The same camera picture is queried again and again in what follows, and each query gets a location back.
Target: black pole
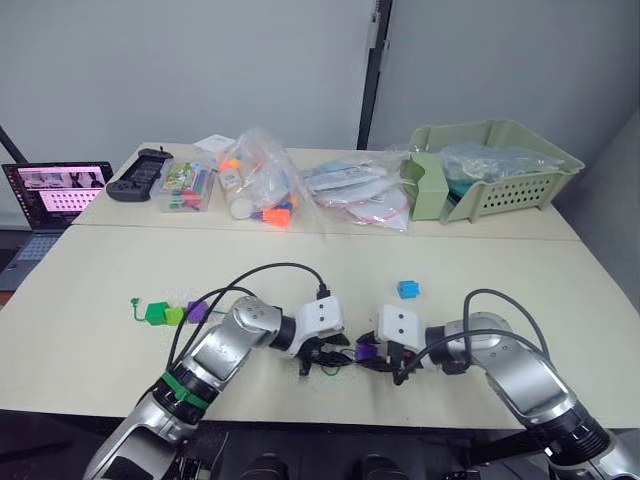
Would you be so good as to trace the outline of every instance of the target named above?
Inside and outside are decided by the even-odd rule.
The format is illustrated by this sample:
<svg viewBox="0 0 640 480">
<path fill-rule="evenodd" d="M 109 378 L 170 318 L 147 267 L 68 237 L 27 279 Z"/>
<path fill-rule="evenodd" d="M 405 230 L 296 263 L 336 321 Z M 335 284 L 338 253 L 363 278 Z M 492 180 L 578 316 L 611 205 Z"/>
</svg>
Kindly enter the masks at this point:
<svg viewBox="0 0 640 480">
<path fill-rule="evenodd" d="M 369 50 L 369 62 L 364 83 L 362 98 L 362 110 L 360 112 L 360 128 L 358 131 L 358 150 L 366 150 L 369 143 L 369 131 L 373 119 L 373 107 L 376 104 L 378 94 L 378 81 L 380 80 L 380 66 L 384 54 L 387 30 L 389 29 L 389 17 L 393 0 L 378 0 L 376 2 L 376 14 L 378 21 L 378 35 L 375 46 Z"/>
<path fill-rule="evenodd" d="M 16 147 L 15 144 L 11 141 L 9 135 L 7 135 L 7 132 L 5 132 L 2 128 L 2 125 L 0 125 L 0 143 L 2 143 L 2 146 L 7 149 L 7 152 L 9 152 L 9 155 L 11 155 L 11 158 L 13 158 L 14 162 L 29 163 L 27 159 L 24 158 L 24 155 L 22 155 L 20 150 L 18 150 L 18 147 Z"/>
</svg>

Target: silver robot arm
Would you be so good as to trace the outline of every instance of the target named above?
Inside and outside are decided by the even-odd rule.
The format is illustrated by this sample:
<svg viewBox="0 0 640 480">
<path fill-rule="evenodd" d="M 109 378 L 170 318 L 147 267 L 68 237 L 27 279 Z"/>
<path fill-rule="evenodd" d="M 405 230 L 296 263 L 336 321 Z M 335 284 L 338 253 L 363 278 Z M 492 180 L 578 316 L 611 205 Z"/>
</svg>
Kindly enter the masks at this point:
<svg viewBox="0 0 640 480">
<path fill-rule="evenodd" d="M 256 297 L 236 301 L 175 366 L 163 373 L 131 414 L 98 449 L 84 479 L 160 480 L 176 451 L 253 348 L 294 357 L 309 339 L 342 332 L 340 304 L 327 297 L 305 305 L 296 318 Z"/>
<path fill-rule="evenodd" d="M 506 320 L 485 312 L 470 316 L 469 329 L 511 332 Z M 424 347 L 462 331 L 461 320 L 425 328 L 415 313 L 385 306 L 374 336 L 378 342 L 388 342 L 389 351 L 397 351 L 400 345 L 401 348 L 406 346 L 409 352 L 418 353 Z M 464 339 L 452 340 L 431 351 L 422 365 L 426 368 L 440 365 L 445 372 L 456 372 L 459 371 L 456 365 L 464 363 L 464 354 Z M 640 480 L 638 459 L 598 424 L 540 354 L 510 337 L 477 335 L 471 337 L 471 360 L 472 365 L 485 371 L 491 388 L 527 429 L 525 435 L 517 436 L 518 439 L 526 437 L 538 450 L 543 450 L 559 478 Z M 508 437 L 498 441 L 493 448 L 503 453 L 516 452 L 519 447 L 513 445 L 514 441 L 515 437 Z M 477 463 L 482 462 L 472 459 L 471 464 Z"/>
</svg>

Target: laptop keyboard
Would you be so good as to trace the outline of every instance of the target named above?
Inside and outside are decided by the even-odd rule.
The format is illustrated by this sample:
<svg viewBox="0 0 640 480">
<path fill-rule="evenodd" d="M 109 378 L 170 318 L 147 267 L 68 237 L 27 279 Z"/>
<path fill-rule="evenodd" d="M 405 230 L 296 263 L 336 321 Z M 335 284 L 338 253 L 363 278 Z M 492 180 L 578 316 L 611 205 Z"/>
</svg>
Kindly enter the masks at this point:
<svg viewBox="0 0 640 480">
<path fill-rule="evenodd" d="M 58 238 L 58 235 L 33 235 L 18 255 L 18 260 L 42 260 Z"/>
</svg>

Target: purple block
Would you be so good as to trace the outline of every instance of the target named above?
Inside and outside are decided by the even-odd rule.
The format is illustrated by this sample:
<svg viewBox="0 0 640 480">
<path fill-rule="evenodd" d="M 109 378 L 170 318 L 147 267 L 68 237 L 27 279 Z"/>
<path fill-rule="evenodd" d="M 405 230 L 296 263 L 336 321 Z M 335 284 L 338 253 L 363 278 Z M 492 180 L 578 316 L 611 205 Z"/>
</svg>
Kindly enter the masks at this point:
<svg viewBox="0 0 640 480">
<path fill-rule="evenodd" d="M 192 305 L 195 305 L 196 302 L 189 302 L 187 304 L 187 310 L 191 308 Z M 199 304 L 197 304 L 193 310 L 191 310 L 191 313 L 189 314 L 189 316 L 187 317 L 187 322 L 189 323 L 200 323 L 202 322 L 202 319 L 204 318 L 204 314 L 207 312 L 207 302 L 200 302 Z"/>
</svg>

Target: packaged item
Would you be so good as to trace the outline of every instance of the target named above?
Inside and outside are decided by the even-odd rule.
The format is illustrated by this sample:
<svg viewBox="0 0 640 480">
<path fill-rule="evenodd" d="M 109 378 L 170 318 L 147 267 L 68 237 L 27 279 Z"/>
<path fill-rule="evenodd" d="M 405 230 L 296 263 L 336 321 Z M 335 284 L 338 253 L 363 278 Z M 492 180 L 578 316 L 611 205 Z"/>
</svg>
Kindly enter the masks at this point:
<svg viewBox="0 0 640 480">
<path fill-rule="evenodd" d="M 218 154 L 220 183 L 231 216 L 288 227 L 304 210 L 322 225 L 322 215 L 285 149 L 267 132 L 251 129 Z"/>
<path fill-rule="evenodd" d="M 318 192 L 315 196 L 315 200 L 323 207 L 341 207 L 351 205 L 375 197 L 398 183 L 400 183 L 400 175 L 393 173 L 367 183 Z"/>
<path fill-rule="evenodd" d="M 395 230 L 406 230 L 409 226 L 409 201 L 400 187 L 391 188 L 366 202 L 349 205 L 346 210 L 356 223 Z"/>
<path fill-rule="evenodd" d="M 447 180 L 461 184 L 556 171 L 564 163 L 528 148 L 490 147 L 471 142 L 444 147 L 440 158 Z"/>
<path fill-rule="evenodd" d="M 203 212 L 209 206 L 215 172 L 209 160 L 167 160 L 149 192 L 164 212 Z"/>
<path fill-rule="evenodd" d="M 407 152 L 358 152 L 304 172 L 318 205 L 334 218 L 406 230 L 409 201 L 401 177 Z"/>
</svg>

